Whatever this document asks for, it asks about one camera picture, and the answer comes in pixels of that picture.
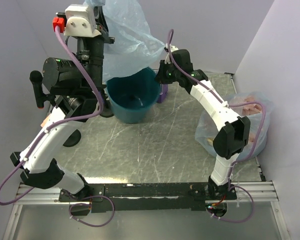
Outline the teal plastic trash bin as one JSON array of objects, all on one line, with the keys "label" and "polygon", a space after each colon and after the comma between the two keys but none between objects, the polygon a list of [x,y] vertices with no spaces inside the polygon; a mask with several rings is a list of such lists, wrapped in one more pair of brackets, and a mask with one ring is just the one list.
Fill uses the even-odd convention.
[{"label": "teal plastic trash bin", "polygon": [[106,91],[114,116],[126,124],[143,120],[157,102],[161,86],[150,67],[126,77],[115,77],[106,82]]}]

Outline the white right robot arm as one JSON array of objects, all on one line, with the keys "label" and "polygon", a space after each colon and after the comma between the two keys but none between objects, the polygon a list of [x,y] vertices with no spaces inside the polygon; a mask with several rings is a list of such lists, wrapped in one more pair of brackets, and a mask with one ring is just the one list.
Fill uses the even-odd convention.
[{"label": "white right robot arm", "polygon": [[216,159],[208,179],[208,193],[213,199],[220,199],[228,192],[233,164],[248,143],[251,122],[229,107],[201,69],[194,69],[188,50],[164,50],[167,56],[160,61],[155,80],[162,85],[177,82],[200,103],[217,128],[212,141]]}]

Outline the light blue trash bag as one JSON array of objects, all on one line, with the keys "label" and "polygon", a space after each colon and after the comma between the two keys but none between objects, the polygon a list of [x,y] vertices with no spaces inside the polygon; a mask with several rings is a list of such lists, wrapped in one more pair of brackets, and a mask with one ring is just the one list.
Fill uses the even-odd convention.
[{"label": "light blue trash bag", "polygon": [[114,43],[104,47],[104,83],[131,76],[159,60],[164,43],[152,36],[137,0],[86,0],[83,4],[102,7],[108,34],[114,37]]}]

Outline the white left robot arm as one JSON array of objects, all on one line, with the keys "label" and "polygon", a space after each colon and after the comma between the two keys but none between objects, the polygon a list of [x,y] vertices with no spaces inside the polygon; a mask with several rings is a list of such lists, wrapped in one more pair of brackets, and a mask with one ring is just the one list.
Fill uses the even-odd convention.
[{"label": "white left robot arm", "polygon": [[72,4],[52,21],[56,36],[73,37],[76,52],[69,59],[49,57],[42,71],[34,70],[32,83],[38,107],[52,105],[46,124],[31,144],[11,155],[22,169],[22,182],[30,187],[59,187],[77,201],[85,200],[91,188],[79,173],[61,167],[55,155],[62,146],[74,146],[81,139],[79,128],[90,118],[111,117],[110,103],[103,84],[104,47],[113,44],[101,6]]}]

